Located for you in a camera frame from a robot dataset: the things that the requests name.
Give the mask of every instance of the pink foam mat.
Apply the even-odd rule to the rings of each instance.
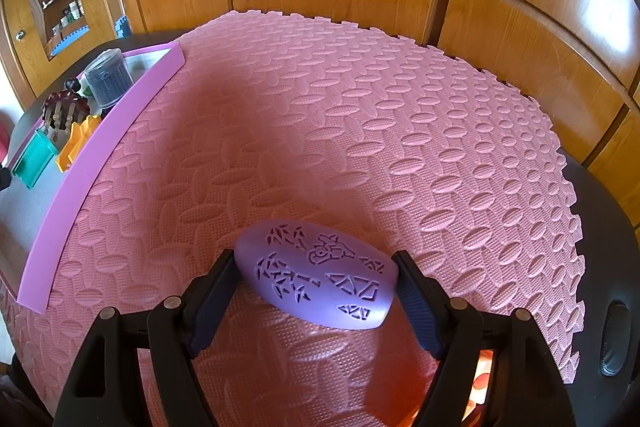
[[[580,220],[549,118],[514,87],[352,23],[228,13],[179,39],[185,66],[89,191],[38,315],[2,293],[50,411],[104,306],[149,309],[248,225],[291,217],[391,254],[478,309],[534,314],[565,381],[584,303]],[[142,356],[154,425],[166,422]],[[397,302],[380,328],[319,327],[244,283],[194,367],[222,427],[396,425],[436,364]]]

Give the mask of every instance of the wooden cabinet door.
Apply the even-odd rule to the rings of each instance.
[[[15,53],[31,89],[36,96],[39,96],[59,75],[55,74],[56,62],[58,62],[56,59],[59,57],[53,58],[51,61],[53,64],[47,60],[29,0],[2,0],[2,2]]]
[[[76,60],[99,44],[116,38],[113,22],[121,15],[111,10],[107,0],[82,0],[84,18],[89,31],[72,42],[51,60],[47,58],[41,34],[50,28],[41,28],[41,17],[34,16],[38,9],[30,6],[32,0],[2,0],[11,45],[36,96]]]

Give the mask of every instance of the orange plastic piece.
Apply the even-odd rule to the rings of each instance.
[[[94,133],[98,124],[102,121],[99,114],[88,116],[80,125],[71,124],[71,134],[62,151],[56,158],[60,172],[65,172],[78,157],[78,153],[84,147],[89,137]]]
[[[465,414],[462,417],[465,420],[476,408],[477,405],[482,406],[486,399],[486,392],[489,388],[489,378],[491,376],[491,366],[494,361],[494,352],[491,349],[481,349],[478,356],[478,365],[476,365],[476,375],[474,377],[474,383],[471,388],[471,394],[469,400],[466,403]],[[396,427],[411,427],[413,425],[415,417],[420,412],[422,404],[416,405],[416,407],[396,426]],[[463,425],[471,427],[478,423],[479,415]]]

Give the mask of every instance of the purple cutout pattern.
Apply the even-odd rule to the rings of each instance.
[[[311,264],[322,264],[332,259],[342,259],[350,257],[353,259],[356,254],[351,248],[347,247],[337,234],[318,235],[319,243],[314,245],[314,249],[309,252],[309,262]]]
[[[385,268],[385,264],[380,263],[380,261],[376,259],[372,259],[370,257],[358,257],[358,259],[364,264],[364,266],[376,273],[382,274],[382,270]]]
[[[354,306],[352,304],[344,304],[342,306],[338,306],[338,309],[341,312],[346,313],[350,317],[360,321],[366,321],[371,312],[369,308],[365,308],[364,306]]]
[[[273,291],[280,299],[287,294],[293,295],[297,303],[302,299],[310,301],[311,298],[305,292],[305,283],[311,283],[319,288],[320,281],[302,273],[294,272],[287,263],[276,257],[277,254],[277,252],[273,252],[268,257],[263,257],[258,261],[255,266],[257,280],[259,281],[261,277],[273,279]]]
[[[363,301],[373,302],[376,300],[376,294],[380,286],[380,283],[376,281],[343,273],[328,273],[326,277],[332,284],[348,295],[356,295]]]
[[[305,237],[305,233],[302,227],[295,227],[293,232],[289,230],[289,225],[280,225],[279,227],[273,227],[269,231],[267,236],[267,245],[282,245],[289,243],[299,250],[306,252],[306,245],[302,238]]]

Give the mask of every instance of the wooden cabinet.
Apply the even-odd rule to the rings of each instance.
[[[640,227],[640,118],[629,113],[589,166],[618,200],[634,227]]]
[[[79,9],[80,1],[84,14]],[[117,13],[108,0],[2,0],[2,4],[4,36],[0,38],[8,39],[8,45],[0,46],[2,61],[13,61],[11,69],[22,73],[21,78],[13,75],[14,88],[16,82],[27,82],[35,96],[86,52],[114,39],[113,23],[122,13],[121,8]],[[88,31],[77,40],[56,48],[86,26]]]

